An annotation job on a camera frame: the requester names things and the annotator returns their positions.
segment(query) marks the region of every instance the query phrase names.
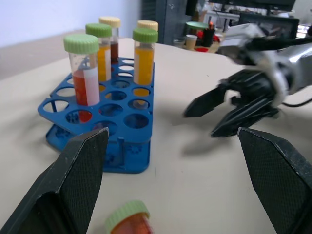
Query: plastic vial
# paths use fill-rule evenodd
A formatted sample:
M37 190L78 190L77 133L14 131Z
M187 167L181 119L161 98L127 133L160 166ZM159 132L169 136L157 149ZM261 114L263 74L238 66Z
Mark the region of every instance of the plastic vial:
M139 20L137 22L137 27L138 28L149 28L149 29L153 29L155 31L158 31L158 23L156 21L151 21L151 20Z
M104 23L112 27L113 36L111 37L111 62L112 64L118 64L120 19L112 16L102 16L98 21L99 23Z
M66 36L64 48L69 53L77 104L82 106L98 104L98 38L86 34ZM81 122L87 122L91 116L89 112L79 112Z
M98 38L99 51L97 53L98 80L107 81L112 78L111 65L111 37L112 27L102 23L86 25L86 34Z
M134 82L139 85L150 85L154 71L155 42L158 32L148 28L137 28L133 31L135 41ZM144 88L134 90L136 96L147 96L149 91Z
M152 234L150 213L142 201L130 201L105 221L107 234Z

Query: cup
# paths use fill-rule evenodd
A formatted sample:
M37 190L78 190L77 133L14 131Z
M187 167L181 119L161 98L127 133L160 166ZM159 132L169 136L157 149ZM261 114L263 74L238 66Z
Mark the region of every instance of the cup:
M191 35L191 34L186 35L186 49L194 50L196 41L197 41L197 36Z

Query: test tube rack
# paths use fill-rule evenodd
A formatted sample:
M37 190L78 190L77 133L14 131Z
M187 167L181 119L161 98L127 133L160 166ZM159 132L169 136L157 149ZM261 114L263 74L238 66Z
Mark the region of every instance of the test tube rack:
M147 169L153 126L154 74L151 85L137 85L133 81L133 68L133 59L119 58L119 64L112 66L112 79L99 82L100 90L104 90L100 92L100 103L94 106L77 105L72 75L68 75L38 107L39 114L53 122L46 134L47 142L62 151L72 137L108 127L110 136L103 170L141 173ZM138 88L148 90L149 95L135 96L134 90ZM73 95L63 96L65 89L71 89ZM66 103L62 109L58 108L60 102ZM92 116L82 123L81 112Z

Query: table surface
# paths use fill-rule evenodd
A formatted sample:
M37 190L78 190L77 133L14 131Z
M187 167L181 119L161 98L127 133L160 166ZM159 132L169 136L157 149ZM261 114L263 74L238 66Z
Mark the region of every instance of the table surface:
M131 39L120 40L119 46L120 56L133 58ZM181 116L190 101L241 67L221 55L161 44L156 45L155 63L150 166L137 175L104 173L88 233L104 233L109 213L141 199L155 233L274 234L253 190L238 138L209 137L233 107L223 104L201 118ZM51 123L39 116L37 107L69 73L66 58L0 80L0 226L59 155L45 141ZM311 89L305 89L287 101L301 102L309 93ZM281 109L280 118L264 119L253 128L288 139L311 161L311 105Z

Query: robotic hand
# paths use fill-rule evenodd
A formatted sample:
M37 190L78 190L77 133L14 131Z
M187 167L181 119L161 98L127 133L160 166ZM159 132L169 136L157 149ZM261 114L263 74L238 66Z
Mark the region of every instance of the robotic hand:
M227 90L238 91L240 95L231 98L236 108L211 132L212 137L233 136L239 127L250 127L264 117L275 116L288 95L312 84L311 38L285 41L264 36L255 24L229 28L219 52L245 65L245 69L194 99L184 117L203 116L224 102Z

